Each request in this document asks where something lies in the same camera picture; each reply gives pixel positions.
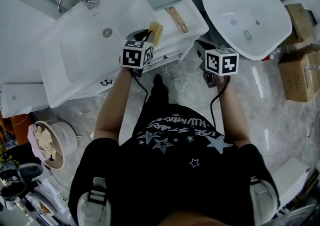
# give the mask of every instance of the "wooden brush handle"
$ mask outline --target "wooden brush handle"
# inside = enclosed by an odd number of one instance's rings
[[[182,17],[180,16],[179,12],[177,11],[177,9],[175,7],[170,7],[170,8],[167,8],[166,10],[171,15],[171,17],[174,19],[174,21],[177,23],[177,25],[180,27],[182,32],[189,31],[186,23],[184,22],[184,20],[182,19]]]

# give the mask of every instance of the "black cable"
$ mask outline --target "black cable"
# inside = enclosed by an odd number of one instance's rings
[[[46,188],[47,188],[47,192],[48,193],[51,193],[51,191],[49,190],[49,187],[48,187],[48,184],[47,183],[50,183],[51,185],[52,185],[52,187],[55,187],[55,189],[58,191],[58,193],[61,195],[61,197],[65,200],[65,201],[69,201],[69,199],[67,199],[65,196],[63,196],[62,194],[61,194],[61,191],[53,184],[53,183],[51,183],[51,182],[49,182],[49,181],[46,181],[45,182],[45,186],[46,186]]]
[[[49,174],[54,177],[54,179],[57,181],[58,184],[60,184],[60,185],[61,185],[62,187],[64,187],[68,192],[70,192],[69,189],[67,189],[65,186],[63,186],[63,185],[57,180],[57,178],[56,178],[55,175],[51,172],[51,170],[49,171]]]
[[[58,181],[58,179],[55,177],[55,175],[51,172],[51,168],[50,168],[49,166],[43,165],[43,167],[45,167],[46,169],[48,169],[49,175],[53,176],[54,179],[56,180],[56,182],[57,182],[60,186],[64,187],[68,192],[70,192],[69,189],[67,189],[65,186],[63,186],[63,185]]]
[[[212,115],[212,119],[213,119],[213,127],[214,128],[216,128],[216,121],[215,121],[212,105],[224,93],[224,91],[228,88],[228,85],[230,83],[230,79],[231,79],[231,77],[230,77],[230,75],[228,75],[227,78],[226,78],[226,82],[225,82],[225,85],[224,85],[223,89],[219,92],[219,94],[216,97],[213,98],[213,100],[210,103],[210,111],[211,111],[211,115]]]
[[[144,102],[143,102],[143,104],[145,104],[146,102],[146,100],[147,100],[147,97],[148,97],[148,92],[147,92],[147,90],[145,89],[145,87],[143,87],[142,85],[141,85],[141,83],[137,80],[137,77],[135,76],[135,74],[134,74],[134,71],[133,71],[133,69],[132,68],[130,68],[130,73],[131,73],[131,76],[135,79],[135,81],[137,82],[137,84],[145,91],[145,93],[146,93],[146,95],[145,95],[145,98],[144,98]]]

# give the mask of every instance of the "cardboard box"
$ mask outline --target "cardboard box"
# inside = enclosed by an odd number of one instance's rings
[[[292,33],[283,41],[282,46],[292,45],[307,40],[314,31],[309,14],[302,4],[288,4],[287,9],[291,22]]]
[[[320,45],[309,45],[279,63],[287,100],[307,102],[320,89]]]

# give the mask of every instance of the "white bucket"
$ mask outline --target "white bucket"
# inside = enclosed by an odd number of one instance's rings
[[[73,129],[65,122],[57,122],[49,125],[45,121],[37,121],[35,126],[40,126],[42,130],[47,129],[52,138],[52,147],[56,150],[55,160],[47,160],[50,168],[59,170],[65,165],[65,156],[74,152],[77,148],[77,137]]]

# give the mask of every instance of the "hand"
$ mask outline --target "hand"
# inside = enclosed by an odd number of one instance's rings
[[[214,81],[217,87],[224,87],[227,81],[227,76],[214,75]]]
[[[130,69],[131,69],[131,68],[126,67],[126,66],[122,66],[122,67],[121,67],[121,70],[122,70],[122,71],[128,71],[128,72],[130,72]]]

